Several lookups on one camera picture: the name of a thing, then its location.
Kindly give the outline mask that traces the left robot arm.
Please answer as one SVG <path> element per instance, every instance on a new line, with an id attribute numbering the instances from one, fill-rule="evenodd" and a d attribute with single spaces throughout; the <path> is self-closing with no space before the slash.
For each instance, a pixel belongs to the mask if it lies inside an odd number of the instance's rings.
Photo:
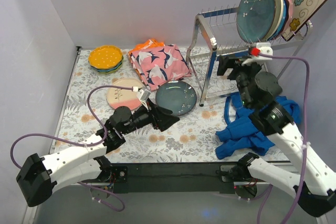
<path id="1" fill-rule="evenodd" d="M 106 182 L 113 175 L 113 168 L 105 155 L 125 143 L 124 135 L 147 125 L 163 132 L 179 120 L 172 111 L 151 100 L 134 112 L 120 106 L 104 128 L 88 139 L 53 154 L 28 156 L 16 181 L 29 207 L 42 204 L 54 192 L 74 183 L 90 179 Z"/>

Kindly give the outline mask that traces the blue polka dot plate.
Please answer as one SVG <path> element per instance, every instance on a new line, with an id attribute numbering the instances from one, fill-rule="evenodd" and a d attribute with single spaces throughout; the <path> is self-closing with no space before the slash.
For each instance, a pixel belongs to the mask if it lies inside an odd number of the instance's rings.
<path id="1" fill-rule="evenodd" d="M 115 67 L 112 67 L 110 69 L 98 69 L 98 68 L 95 68 L 93 66 L 91 66 L 91 68 L 99 73 L 109 73 L 109 72 L 114 72 L 114 71 L 117 71 L 118 69 L 121 68 L 123 64 L 123 61 L 120 61 Z"/>

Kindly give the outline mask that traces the cream and pink plate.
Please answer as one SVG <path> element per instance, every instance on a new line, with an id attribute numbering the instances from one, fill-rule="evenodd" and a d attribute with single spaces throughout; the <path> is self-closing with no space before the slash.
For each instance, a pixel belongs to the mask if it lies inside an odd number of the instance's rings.
<path id="1" fill-rule="evenodd" d="M 121 78 L 114 81 L 112 85 L 131 88 L 131 90 L 117 88 L 108 89 L 107 102 L 113 109 L 120 106 L 126 106 L 130 110 L 136 110 L 141 105 L 136 93 L 132 91 L 132 87 L 142 88 L 144 86 L 140 80 L 135 78 Z"/>

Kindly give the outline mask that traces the cream rimmed plate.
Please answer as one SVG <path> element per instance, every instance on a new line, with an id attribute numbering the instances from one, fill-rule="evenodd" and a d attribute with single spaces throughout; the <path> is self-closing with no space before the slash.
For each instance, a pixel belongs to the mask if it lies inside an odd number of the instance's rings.
<path id="1" fill-rule="evenodd" d="M 272 39 L 272 37 L 277 32 L 280 26 L 280 23 L 282 21 L 282 16 L 283 16 L 283 11 L 284 11 L 284 0 L 274 0 L 274 2 L 275 2 L 275 14 L 274 14 L 271 28 L 266 34 L 266 36 L 264 37 L 266 41 Z"/>

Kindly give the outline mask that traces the green polka dot plate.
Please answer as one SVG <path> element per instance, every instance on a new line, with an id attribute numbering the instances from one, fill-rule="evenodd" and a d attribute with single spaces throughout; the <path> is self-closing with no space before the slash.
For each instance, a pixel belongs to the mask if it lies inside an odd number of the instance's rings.
<path id="1" fill-rule="evenodd" d="M 111 68 L 111 69 L 97 69 L 97 68 L 95 68 L 93 66 L 91 66 L 91 69 L 93 69 L 97 73 L 110 74 L 110 73 L 114 73 L 114 72 L 118 71 L 121 67 L 122 67 L 122 64 L 116 66 L 115 68 Z"/>

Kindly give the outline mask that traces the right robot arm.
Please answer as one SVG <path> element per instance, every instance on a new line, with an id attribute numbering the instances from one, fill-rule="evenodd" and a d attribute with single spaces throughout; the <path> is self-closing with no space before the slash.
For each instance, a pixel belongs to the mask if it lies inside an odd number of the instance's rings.
<path id="1" fill-rule="evenodd" d="M 236 118 L 224 118 L 226 129 L 216 132 L 221 141 L 215 153 L 219 159 L 236 150 L 250 148 L 226 176 L 267 182 L 292 196 L 313 217 L 320 217 L 335 207 L 335 172 L 318 156 L 301 133 L 298 124 L 306 120 L 298 105 L 281 96 L 277 78 L 263 72 L 260 60 L 266 56 L 236 58 L 220 56 L 217 74 L 227 69 L 239 92 L 226 99 L 226 106 L 236 108 Z"/>

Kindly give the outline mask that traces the yellow polka dot plate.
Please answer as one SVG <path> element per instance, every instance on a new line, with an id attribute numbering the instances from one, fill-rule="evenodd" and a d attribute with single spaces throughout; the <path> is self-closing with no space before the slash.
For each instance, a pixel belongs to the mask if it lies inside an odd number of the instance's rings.
<path id="1" fill-rule="evenodd" d="M 121 49 L 113 45 L 104 45 L 94 49 L 88 61 L 96 69 L 107 70 L 117 66 L 123 60 Z"/>

